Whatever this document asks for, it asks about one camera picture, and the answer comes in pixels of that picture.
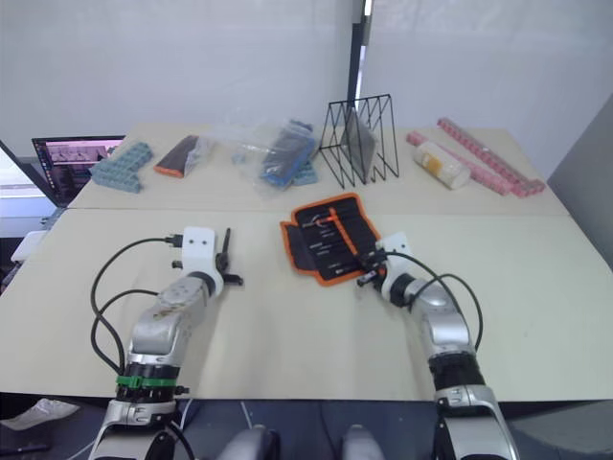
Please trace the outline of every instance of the laptop screen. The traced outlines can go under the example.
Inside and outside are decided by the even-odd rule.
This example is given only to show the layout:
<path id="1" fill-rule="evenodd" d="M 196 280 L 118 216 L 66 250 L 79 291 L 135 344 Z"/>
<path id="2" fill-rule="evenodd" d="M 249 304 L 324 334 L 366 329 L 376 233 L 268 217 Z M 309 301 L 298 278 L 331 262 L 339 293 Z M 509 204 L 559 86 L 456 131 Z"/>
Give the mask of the laptop screen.
<path id="1" fill-rule="evenodd" d="M 33 139 L 45 179 L 60 206 L 67 206 L 89 181 L 89 169 L 108 157 L 124 136 Z"/>

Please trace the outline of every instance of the black wire rack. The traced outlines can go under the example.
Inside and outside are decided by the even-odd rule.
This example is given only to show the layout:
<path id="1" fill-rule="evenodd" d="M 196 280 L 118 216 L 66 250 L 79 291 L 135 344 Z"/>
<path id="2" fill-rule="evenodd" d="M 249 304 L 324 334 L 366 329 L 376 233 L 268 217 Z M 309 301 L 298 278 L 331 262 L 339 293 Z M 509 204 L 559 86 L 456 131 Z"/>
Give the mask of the black wire rack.
<path id="1" fill-rule="evenodd" d="M 355 187 L 356 179 L 399 177 L 392 96 L 329 103 L 319 151 L 343 189 L 346 181 Z"/>

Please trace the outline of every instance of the white bottle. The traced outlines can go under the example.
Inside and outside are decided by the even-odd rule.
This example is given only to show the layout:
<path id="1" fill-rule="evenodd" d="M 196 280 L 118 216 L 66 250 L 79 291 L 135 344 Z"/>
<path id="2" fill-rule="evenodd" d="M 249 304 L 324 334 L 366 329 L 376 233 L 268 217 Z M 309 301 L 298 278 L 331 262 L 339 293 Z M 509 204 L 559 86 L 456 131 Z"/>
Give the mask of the white bottle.
<path id="1" fill-rule="evenodd" d="M 433 142 L 424 142 L 413 149 L 413 159 L 451 190 L 470 180 L 470 169 Z"/>

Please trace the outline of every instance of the white curtain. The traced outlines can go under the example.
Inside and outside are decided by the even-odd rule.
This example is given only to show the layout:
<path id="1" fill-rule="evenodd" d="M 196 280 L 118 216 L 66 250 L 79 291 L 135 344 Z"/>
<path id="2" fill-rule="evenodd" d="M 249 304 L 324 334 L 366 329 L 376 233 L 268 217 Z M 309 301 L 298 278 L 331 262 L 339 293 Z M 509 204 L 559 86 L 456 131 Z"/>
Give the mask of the white curtain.
<path id="1" fill-rule="evenodd" d="M 549 176 L 613 92 L 610 0 L 375 0 L 363 96 L 400 126 L 505 127 Z"/>
<path id="2" fill-rule="evenodd" d="M 0 0 L 0 138 L 136 123 L 322 124 L 347 93 L 351 0 Z"/>

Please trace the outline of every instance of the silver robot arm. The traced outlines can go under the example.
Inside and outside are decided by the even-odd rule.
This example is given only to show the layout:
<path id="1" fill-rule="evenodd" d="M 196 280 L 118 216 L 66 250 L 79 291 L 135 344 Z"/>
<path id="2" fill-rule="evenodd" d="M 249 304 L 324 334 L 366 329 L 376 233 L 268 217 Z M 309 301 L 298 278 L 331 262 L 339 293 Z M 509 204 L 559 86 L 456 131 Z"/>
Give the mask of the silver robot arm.
<path id="1" fill-rule="evenodd" d="M 410 255 L 403 233 L 377 242 L 377 251 Z M 439 412 L 433 458 L 518 460 L 517 447 L 492 390 L 486 386 L 464 317 L 439 285 L 425 285 L 409 272 L 415 265 L 401 257 L 377 257 L 366 264 L 363 286 L 374 282 L 384 299 L 408 307 L 420 325 L 421 343 L 435 386 Z"/>
<path id="2" fill-rule="evenodd" d="M 182 276 L 158 294 L 132 330 L 128 364 L 117 377 L 117 396 L 106 410 L 90 460 L 109 458 L 172 458 L 176 437 L 175 395 L 189 392 L 176 384 L 192 331 L 204 319 L 208 302 L 224 282 L 242 284 L 227 268 L 223 252 L 215 254 L 216 235 L 209 228 L 187 227 L 183 234 Z"/>

